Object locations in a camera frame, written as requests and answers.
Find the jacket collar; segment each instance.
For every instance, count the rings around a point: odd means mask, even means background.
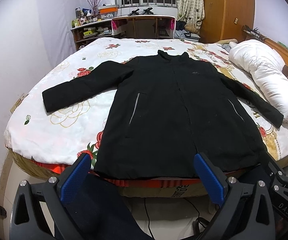
[[[175,59],[188,59],[189,58],[189,55],[187,54],[187,52],[184,52],[182,55],[177,55],[177,56],[171,56],[171,55],[168,55],[166,52],[162,51],[162,50],[158,50],[157,51],[158,55],[160,55],[163,59],[166,59],[166,60],[169,60],[169,61],[172,61],[172,60],[175,60]]]

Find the wooden wardrobe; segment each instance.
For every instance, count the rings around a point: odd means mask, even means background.
[[[200,41],[244,41],[243,25],[253,28],[255,0],[204,0],[205,19],[202,20]]]

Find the curtain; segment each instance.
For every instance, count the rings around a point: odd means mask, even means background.
[[[198,30],[201,28],[204,14],[204,0],[176,0],[177,20],[193,25]]]

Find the pocket zipper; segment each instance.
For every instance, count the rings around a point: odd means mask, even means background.
[[[135,110],[136,110],[136,107],[137,107],[137,102],[138,102],[139,94],[140,94],[140,93],[137,94],[137,98],[136,98],[135,106],[134,106],[134,111],[133,111],[132,117],[130,118],[130,121],[129,121],[129,124],[128,124],[128,125],[130,125],[130,123],[131,123],[131,121],[132,121],[132,119],[133,119],[133,116],[134,116],[134,114],[135,114]]]
[[[235,112],[237,113],[237,115],[243,120],[243,122],[245,122],[244,119],[243,119],[243,117],[241,117],[241,116],[239,115],[239,113],[236,111],[235,106],[233,105],[233,103],[231,102],[231,100],[229,100],[229,99],[227,99],[227,100],[232,104],[232,106],[233,106]]]

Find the tile floor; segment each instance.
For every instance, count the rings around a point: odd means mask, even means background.
[[[4,197],[4,208],[8,214],[4,220],[5,240],[9,240],[10,214],[19,182],[23,179],[28,180],[30,184],[43,182],[26,174],[15,163],[12,164]],[[189,198],[189,200],[199,210],[202,217],[207,220],[212,219],[212,215],[208,212],[208,196],[193,197]],[[124,201],[140,228],[149,234],[143,198],[124,198]],[[47,205],[45,203],[41,203],[41,205],[48,225],[52,233],[54,233],[54,222]],[[184,199],[147,198],[146,206],[151,220],[150,228],[156,240],[177,240],[193,234],[192,222],[197,218],[197,212]]]

